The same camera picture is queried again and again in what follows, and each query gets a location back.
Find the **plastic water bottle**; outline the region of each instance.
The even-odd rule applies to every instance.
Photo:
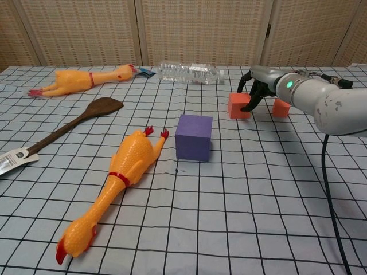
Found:
[[[224,70],[218,70],[208,64],[183,64],[173,61],[162,61],[158,68],[162,80],[178,83],[215,84],[222,83]]]

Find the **wooden spoon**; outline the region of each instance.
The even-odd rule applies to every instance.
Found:
[[[28,156],[36,154],[40,149],[46,147],[51,142],[54,142],[63,134],[67,133],[69,130],[77,126],[84,120],[90,119],[96,116],[103,116],[109,113],[113,113],[123,107],[123,103],[112,99],[110,97],[101,97],[89,103],[87,109],[76,119],[72,120],[65,126],[61,127],[60,129],[56,130],[55,132],[51,133],[49,136],[42,139],[40,142],[32,145],[27,149]]]

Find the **wooden spatula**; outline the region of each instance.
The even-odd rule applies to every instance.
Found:
[[[35,155],[39,150],[46,147],[51,142],[60,138],[63,134],[73,129],[84,120],[91,119],[96,116],[103,116],[113,113],[123,107],[123,103],[110,97],[101,97],[92,101],[87,109],[76,119],[72,120],[65,126],[51,133],[49,136],[42,139],[40,142],[32,145],[29,148],[19,148],[9,151],[0,156],[0,175],[8,172],[24,163],[39,160]]]

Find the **spatula handle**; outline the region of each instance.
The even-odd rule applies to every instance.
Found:
[[[52,132],[49,136],[42,139],[40,142],[37,142],[36,144],[32,145],[27,149],[29,152],[29,156],[36,154],[39,152],[40,149],[46,147],[51,142],[54,142],[59,137],[61,137],[63,134],[67,133],[69,130],[77,126],[79,123],[81,123],[85,119],[89,119],[90,116],[86,116],[85,114],[81,114],[76,119],[70,121],[68,124],[62,126],[60,129]]]

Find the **wall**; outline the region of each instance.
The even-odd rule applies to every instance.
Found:
[[[367,62],[365,0],[0,0],[8,66],[347,66]]]

